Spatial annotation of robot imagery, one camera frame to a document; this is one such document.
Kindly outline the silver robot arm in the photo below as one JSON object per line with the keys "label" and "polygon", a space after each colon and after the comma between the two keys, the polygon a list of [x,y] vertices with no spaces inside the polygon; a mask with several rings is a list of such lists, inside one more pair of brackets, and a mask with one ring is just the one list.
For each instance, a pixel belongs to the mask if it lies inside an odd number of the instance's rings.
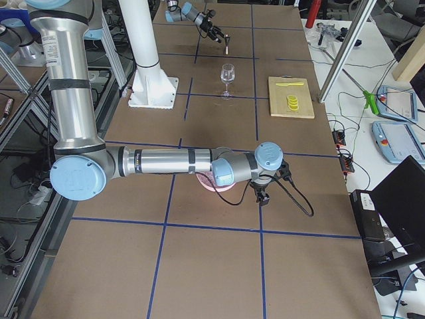
{"label": "silver robot arm", "polygon": [[200,35],[205,34],[205,37],[221,43],[222,40],[228,44],[230,36],[223,33],[222,30],[213,25],[212,18],[216,15],[215,10],[199,11],[192,3],[186,1],[183,6],[179,5],[178,1],[167,1],[167,10],[165,19],[169,23],[179,21],[190,21],[194,23]]}
{"label": "silver robot arm", "polygon": [[83,201],[103,191],[109,180],[131,174],[204,175],[217,188],[245,181],[259,201],[284,163],[272,142],[253,152],[228,148],[131,150],[109,147],[99,137],[84,37],[102,18],[100,1],[28,1],[31,25],[41,34],[48,87],[58,124],[56,161],[50,182],[63,197]]}

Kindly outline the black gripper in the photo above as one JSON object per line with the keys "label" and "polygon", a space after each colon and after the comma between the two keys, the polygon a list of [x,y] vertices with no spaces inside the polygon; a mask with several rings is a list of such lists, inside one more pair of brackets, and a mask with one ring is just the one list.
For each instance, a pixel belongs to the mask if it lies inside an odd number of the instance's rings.
{"label": "black gripper", "polygon": [[205,32],[205,35],[218,43],[225,40],[226,35],[211,22],[211,19],[216,15],[216,11],[213,9],[207,10],[206,12],[202,12],[201,15],[202,19],[200,28]]}
{"label": "black gripper", "polygon": [[270,174],[259,175],[257,179],[250,181],[250,187],[257,193],[266,192],[267,186],[274,182],[274,177]]}

